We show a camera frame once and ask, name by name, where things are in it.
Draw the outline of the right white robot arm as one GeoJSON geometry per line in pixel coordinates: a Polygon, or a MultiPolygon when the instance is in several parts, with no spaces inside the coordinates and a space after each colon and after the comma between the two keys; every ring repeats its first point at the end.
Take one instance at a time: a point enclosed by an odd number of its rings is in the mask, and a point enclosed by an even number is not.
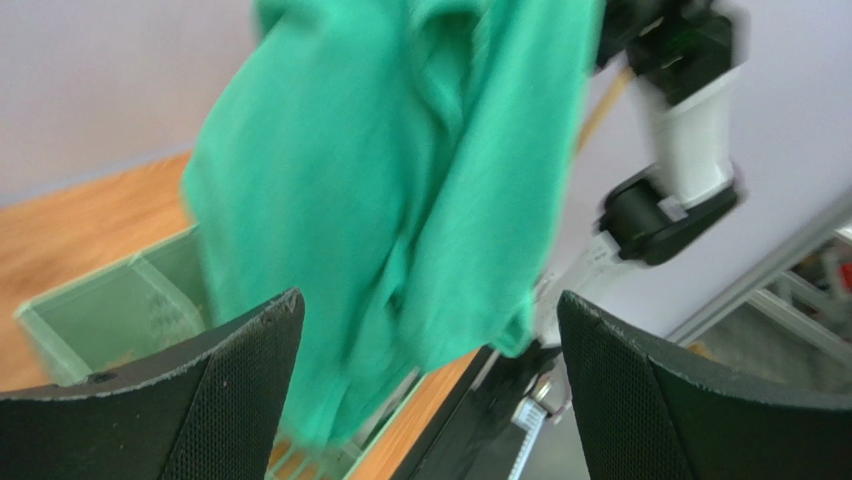
{"type": "Polygon", "coordinates": [[[604,198],[585,251],[540,280],[542,346],[560,343],[564,291],[601,299],[622,277],[670,261],[739,203],[729,149],[739,23],[709,1],[606,3],[597,63],[626,56],[619,80],[638,85],[653,157],[604,198]]]}

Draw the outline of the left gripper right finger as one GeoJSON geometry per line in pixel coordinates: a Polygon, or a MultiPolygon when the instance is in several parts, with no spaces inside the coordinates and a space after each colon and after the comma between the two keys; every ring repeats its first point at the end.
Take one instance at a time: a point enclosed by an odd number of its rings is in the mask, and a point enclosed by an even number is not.
{"type": "Polygon", "coordinates": [[[851,399],[768,381],[566,291],[556,308],[594,479],[847,479],[851,399]]]}

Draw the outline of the green tank top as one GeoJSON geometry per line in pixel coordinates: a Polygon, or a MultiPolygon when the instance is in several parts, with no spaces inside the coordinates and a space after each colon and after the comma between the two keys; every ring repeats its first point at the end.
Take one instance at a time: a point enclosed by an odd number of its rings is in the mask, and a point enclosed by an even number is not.
{"type": "Polygon", "coordinates": [[[258,1],[182,193],[216,323],[296,287],[281,427],[351,439],[413,370],[534,336],[599,1],[258,1]]]}

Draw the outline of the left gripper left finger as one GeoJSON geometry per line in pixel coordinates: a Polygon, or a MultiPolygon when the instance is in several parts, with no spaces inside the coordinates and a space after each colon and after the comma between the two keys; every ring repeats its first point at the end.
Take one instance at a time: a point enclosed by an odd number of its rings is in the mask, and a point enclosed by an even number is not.
{"type": "Polygon", "coordinates": [[[70,386],[1,396],[5,479],[262,479],[302,334],[290,289],[70,386]]]}

